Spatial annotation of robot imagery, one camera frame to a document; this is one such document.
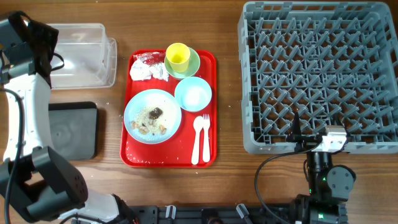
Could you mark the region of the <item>light blue plate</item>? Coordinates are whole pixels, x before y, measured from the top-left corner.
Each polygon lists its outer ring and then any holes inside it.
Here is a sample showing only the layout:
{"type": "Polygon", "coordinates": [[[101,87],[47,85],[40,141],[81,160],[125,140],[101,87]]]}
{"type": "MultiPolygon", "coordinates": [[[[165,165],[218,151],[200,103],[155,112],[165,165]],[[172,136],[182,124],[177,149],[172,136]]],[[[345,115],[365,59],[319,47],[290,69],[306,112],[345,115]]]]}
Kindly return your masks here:
{"type": "Polygon", "coordinates": [[[132,97],[124,110],[124,127],[128,134],[136,141],[144,144],[159,144],[167,141],[177,132],[181,121],[182,110],[174,96],[159,89],[144,90],[138,93],[132,97]],[[143,135],[138,130],[133,130],[130,127],[130,121],[132,121],[133,116],[147,106],[159,107],[163,110],[168,128],[168,131],[164,135],[143,135]]]}

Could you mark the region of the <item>white plastic fork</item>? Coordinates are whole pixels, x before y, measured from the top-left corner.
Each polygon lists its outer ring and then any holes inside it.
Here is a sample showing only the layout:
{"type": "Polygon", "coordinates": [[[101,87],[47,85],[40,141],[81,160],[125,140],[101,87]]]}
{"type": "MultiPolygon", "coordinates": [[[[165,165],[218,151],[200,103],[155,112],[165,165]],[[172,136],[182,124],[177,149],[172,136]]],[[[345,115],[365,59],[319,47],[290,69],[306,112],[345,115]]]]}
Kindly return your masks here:
{"type": "Polygon", "coordinates": [[[210,161],[210,141],[209,141],[210,115],[203,115],[203,161],[210,161]]]}

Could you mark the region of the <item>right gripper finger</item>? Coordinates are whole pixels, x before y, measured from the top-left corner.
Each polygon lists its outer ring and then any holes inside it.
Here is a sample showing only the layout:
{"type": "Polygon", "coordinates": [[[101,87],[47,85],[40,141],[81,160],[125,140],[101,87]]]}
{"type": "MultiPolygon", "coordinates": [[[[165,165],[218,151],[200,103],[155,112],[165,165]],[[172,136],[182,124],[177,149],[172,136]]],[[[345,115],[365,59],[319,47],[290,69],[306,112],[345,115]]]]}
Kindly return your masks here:
{"type": "Polygon", "coordinates": [[[300,120],[299,114],[297,112],[294,113],[294,119],[292,121],[290,133],[286,137],[287,142],[301,142],[302,141],[302,132],[300,128],[300,120]]]}
{"type": "Polygon", "coordinates": [[[335,126],[342,126],[344,127],[344,124],[341,122],[339,116],[337,113],[332,115],[332,124],[335,126]]]}

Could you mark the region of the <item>food scraps and rice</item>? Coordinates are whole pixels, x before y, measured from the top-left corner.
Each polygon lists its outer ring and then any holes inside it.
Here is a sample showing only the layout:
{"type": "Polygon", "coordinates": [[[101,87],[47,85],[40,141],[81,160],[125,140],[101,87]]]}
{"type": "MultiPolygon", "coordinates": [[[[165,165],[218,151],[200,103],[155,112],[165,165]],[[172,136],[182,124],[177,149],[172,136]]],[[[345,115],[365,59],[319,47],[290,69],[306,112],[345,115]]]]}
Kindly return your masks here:
{"type": "Polygon", "coordinates": [[[130,121],[130,127],[143,135],[164,135],[168,131],[163,110],[153,106],[144,107],[137,112],[130,121]]]}

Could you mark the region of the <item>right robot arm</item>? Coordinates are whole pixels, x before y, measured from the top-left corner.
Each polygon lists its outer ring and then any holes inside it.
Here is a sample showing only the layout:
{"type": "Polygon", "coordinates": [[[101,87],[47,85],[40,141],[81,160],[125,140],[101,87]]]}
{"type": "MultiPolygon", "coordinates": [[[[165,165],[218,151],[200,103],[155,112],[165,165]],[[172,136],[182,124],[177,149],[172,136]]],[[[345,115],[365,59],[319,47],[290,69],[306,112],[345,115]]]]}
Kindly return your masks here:
{"type": "Polygon", "coordinates": [[[309,194],[299,194],[290,204],[291,223],[348,223],[345,203],[354,187],[355,172],[343,165],[334,165],[332,155],[341,152],[350,135],[341,122],[325,126],[315,136],[305,136],[300,129],[299,115],[294,114],[288,142],[296,143],[295,152],[306,154],[305,176],[309,194]]]}

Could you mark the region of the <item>yellow plastic cup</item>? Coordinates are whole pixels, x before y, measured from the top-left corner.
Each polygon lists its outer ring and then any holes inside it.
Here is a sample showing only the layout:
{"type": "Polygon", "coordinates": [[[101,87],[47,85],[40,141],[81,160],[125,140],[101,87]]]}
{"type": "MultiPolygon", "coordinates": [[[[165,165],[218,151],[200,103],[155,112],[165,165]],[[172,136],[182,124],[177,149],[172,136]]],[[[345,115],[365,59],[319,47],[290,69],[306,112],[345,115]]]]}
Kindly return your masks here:
{"type": "Polygon", "coordinates": [[[173,71],[183,73],[187,70],[190,60],[190,49],[183,43],[174,43],[167,47],[166,58],[173,71]]]}

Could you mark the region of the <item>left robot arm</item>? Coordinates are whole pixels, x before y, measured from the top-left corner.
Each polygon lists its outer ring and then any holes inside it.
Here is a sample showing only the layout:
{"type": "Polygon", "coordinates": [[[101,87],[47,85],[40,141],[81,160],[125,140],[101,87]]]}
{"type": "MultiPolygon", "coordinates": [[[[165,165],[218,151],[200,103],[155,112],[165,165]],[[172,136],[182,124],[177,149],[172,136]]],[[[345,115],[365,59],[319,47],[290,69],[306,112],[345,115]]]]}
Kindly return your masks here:
{"type": "Polygon", "coordinates": [[[9,138],[1,164],[4,221],[136,223],[114,194],[90,190],[81,172],[54,149],[49,122],[50,74],[58,30],[22,11],[1,16],[1,91],[9,138]]]}

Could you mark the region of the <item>white napkin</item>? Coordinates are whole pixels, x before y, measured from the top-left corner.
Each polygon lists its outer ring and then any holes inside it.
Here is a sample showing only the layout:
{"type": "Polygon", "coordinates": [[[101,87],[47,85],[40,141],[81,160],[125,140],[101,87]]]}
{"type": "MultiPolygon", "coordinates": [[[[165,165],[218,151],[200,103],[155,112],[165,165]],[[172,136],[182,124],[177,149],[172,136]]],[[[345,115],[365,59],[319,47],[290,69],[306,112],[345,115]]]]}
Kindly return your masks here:
{"type": "Polygon", "coordinates": [[[132,81],[144,81],[156,78],[158,80],[169,80],[169,73],[166,71],[163,62],[154,65],[147,65],[141,60],[136,60],[129,71],[132,81]]]}

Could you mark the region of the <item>red snack wrapper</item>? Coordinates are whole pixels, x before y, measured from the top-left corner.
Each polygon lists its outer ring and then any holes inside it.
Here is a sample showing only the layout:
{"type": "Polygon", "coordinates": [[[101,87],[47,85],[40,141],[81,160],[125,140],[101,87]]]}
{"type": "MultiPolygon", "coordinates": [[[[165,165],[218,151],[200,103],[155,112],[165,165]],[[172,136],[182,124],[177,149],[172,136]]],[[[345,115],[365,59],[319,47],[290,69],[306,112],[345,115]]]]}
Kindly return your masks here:
{"type": "Polygon", "coordinates": [[[142,54],[135,54],[135,60],[141,61],[146,65],[155,65],[162,63],[165,59],[165,52],[145,52],[142,54]]]}

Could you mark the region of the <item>white plastic spoon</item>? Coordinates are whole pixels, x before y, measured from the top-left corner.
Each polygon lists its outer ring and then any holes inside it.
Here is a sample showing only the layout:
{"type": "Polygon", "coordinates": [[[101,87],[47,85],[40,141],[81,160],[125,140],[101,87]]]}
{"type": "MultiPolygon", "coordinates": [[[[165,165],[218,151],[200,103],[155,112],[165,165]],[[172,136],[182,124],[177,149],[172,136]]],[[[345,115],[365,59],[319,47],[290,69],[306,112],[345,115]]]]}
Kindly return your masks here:
{"type": "Polygon", "coordinates": [[[203,129],[203,117],[197,116],[193,121],[193,128],[195,130],[195,140],[193,143],[193,151],[191,163],[197,165],[199,163],[199,152],[200,152],[200,133],[203,129]]]}

